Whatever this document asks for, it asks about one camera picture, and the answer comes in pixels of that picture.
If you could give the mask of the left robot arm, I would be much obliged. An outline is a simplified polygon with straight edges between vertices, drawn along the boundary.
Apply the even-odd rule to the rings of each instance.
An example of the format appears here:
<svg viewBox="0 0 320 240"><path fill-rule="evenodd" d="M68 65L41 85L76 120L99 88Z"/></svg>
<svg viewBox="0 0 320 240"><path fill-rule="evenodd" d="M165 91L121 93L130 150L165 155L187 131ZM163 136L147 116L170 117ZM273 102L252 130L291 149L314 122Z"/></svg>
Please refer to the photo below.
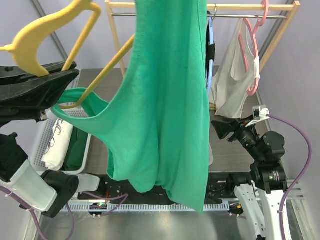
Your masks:
<svg viewBox="0 0 320 240"><path fill-rule="evenodd" d="M76 62L63 71L64 62L45 64L48 75L37 77L19 67L0 68L0 125L12 121L34 120L54 123L58 118L50 108L64 90L80 74ZM40 150L30 158L17 143L17 133L0 136L0 189L11 196L20 207L39 211L54 218L77 193L88 193L100 200L107 192L101 179L94 174L39 170L33 160L41 159L47 142L35 140Z"/></svg>

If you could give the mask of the yellow hanger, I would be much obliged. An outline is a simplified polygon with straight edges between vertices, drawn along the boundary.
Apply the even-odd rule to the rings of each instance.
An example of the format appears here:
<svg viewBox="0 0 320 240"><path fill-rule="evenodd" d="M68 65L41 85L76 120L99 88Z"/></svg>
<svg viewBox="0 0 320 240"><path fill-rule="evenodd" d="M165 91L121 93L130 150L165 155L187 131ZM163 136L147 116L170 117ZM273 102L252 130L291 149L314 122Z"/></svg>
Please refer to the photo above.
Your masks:
<svg viewBox="0 0 320 240"><path fill-rule="evenodd" d="M71 53L67 57L65 69L71 65L75 60L77 54L85 43L88 35L92 31L98 18L101 15L101 8L98 4L93 3L93 0L73 0L67 7L62 10L41 17L27 26L25 26L15 36L11 44L1 46L0 51L8 52L12 54L12 58L17 66L22 65L23 62L31 63L38 62L37 54L38 48L42 42L56 30L67 25L73 19L75 19L83 11L93 12L84 29L79 35ZM73 105L61 105L61 109L72 109L81 106L85 99L95 90L101 81L107 76L107 74L120 62L124 55L133 47L135 40L135 34L126 42L126 44L117 52L107 66L99 73L94 81L85 90L82 96Z"/></svg>

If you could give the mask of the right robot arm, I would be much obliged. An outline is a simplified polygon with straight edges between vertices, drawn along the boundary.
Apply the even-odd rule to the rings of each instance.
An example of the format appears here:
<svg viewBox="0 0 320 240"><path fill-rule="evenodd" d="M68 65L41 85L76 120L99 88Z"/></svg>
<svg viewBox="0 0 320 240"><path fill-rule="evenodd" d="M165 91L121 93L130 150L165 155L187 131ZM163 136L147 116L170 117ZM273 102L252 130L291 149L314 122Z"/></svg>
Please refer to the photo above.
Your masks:
<svg viewBox="0 0 320 240"><path fill-rule="evenodd" d="M278 209L288 190L287 177L280 160L285 154L285 139L268 131L259 136L253 116L247 118L215 117L213 125L219 139L239 141L253 158L249 172L228 175L226 193L237 198L249 224L251 240L280 240L288 222L280 224Z"/></svg>

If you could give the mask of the green tank top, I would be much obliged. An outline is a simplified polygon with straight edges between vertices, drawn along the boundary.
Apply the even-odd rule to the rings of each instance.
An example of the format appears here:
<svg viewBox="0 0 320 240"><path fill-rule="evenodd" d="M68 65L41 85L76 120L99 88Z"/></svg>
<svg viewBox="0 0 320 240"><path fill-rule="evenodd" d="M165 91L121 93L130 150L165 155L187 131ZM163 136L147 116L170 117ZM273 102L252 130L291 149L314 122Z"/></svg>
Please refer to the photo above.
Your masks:
<svg viewBox="0 0 320 240"><path fill-rule="evenodd" d="M209 175L205 0L138 0L124 80L111 101L92 92L86 117L58 118L108 148L107 174L139 193L160 186L168 198L204 211Z"/></svg>

